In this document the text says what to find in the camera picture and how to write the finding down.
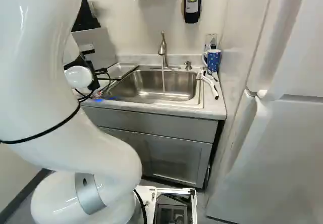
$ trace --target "white refrigerator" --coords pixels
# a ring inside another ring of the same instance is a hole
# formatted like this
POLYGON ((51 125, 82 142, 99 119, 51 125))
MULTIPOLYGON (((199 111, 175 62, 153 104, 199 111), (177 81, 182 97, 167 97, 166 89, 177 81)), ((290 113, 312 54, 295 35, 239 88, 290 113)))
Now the white refrigerator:
POLYGON ((228 0, 206 215, 323 223, 323 0, 228 0))

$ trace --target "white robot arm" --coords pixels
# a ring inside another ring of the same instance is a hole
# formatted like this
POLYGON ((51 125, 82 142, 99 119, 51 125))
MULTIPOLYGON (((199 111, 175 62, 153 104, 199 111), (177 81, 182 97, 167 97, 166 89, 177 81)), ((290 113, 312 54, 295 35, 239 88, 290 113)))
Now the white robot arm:
POLYGON ((81 0, 0 4, 0 141, 25 160, 57 171, 34 192, 35 221, 126 223, 135 208, 140 159, 88 119, 62 68, 81 0))

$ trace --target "gray cabinet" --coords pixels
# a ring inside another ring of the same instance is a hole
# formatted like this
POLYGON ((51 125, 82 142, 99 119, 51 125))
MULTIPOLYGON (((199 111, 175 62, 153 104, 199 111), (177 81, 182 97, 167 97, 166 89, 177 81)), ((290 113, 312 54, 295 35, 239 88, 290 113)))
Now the gray cabinet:
POLYGON ((138 153, 146 176, 201 188, 212 144, 99 127, 138 153))
POLYGON ((218 122, 126 110, 82 107, 99 127, 213 143, 218 122))

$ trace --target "soap dispenser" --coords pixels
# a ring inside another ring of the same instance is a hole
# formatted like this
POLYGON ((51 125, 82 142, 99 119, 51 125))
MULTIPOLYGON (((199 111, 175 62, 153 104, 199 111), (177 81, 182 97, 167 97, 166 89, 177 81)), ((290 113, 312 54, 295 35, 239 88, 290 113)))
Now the soap dispenser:
POLYGON ((185 22, 188 24, 197 23, 201 14, 202 0, 183 0, 183 12, 185 22))

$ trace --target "black strap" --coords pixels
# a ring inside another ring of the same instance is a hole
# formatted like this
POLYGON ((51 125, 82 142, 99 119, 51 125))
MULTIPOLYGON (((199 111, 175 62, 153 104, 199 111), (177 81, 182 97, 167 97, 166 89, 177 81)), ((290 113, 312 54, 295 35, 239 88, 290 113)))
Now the black strap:
POLYGON ((77 112, 80 110, 80 108, 81 108, 81 104, 79 103, 78 106, 77 106, 77 108, 76 108, 76 110, 69 117, 67 117, 62 122, 58 123, 56 126, 53 126, 52 128, 47 129, 46 131, 43 131, 41 133, 38 133, 36 135, 33 135, 31 137, 27 137, 27 138, 24 138, 24 139, 21 139, 21 140, 15 140, 15 141, 2 141, 2 140, 0 140, 0 143, 4 143, 4 144, 18 144, 18 143, 28 142, 28 141, 34 140, 36 138, 45 136, 46 134, 55 131, 56 129, 58 129, 59 127, 61 127, 65 123, 67 123, 70 119, 72 119, 77 114, 77 112))

